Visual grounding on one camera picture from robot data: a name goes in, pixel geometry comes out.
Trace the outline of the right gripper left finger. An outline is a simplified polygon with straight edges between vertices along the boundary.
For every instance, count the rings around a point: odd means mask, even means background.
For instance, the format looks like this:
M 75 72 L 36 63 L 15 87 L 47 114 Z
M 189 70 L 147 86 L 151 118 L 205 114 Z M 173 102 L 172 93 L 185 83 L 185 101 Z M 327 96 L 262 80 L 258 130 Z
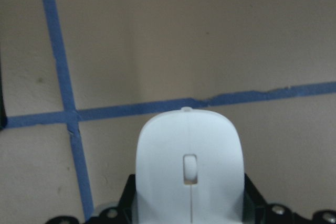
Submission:
M 138 202 L 135 175 L 131 174 L 125 184 L 117 205 L 117 223 L 138 223 Z

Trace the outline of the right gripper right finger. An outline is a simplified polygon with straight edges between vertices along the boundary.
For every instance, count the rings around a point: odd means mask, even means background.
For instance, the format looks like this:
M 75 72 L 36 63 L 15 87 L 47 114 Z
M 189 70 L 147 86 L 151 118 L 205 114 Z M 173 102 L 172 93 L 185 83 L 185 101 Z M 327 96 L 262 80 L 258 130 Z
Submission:
M 244 174 L 243 223 L 267 224 L 271 221 L 270 204 L 266 202 L 247 174 Z

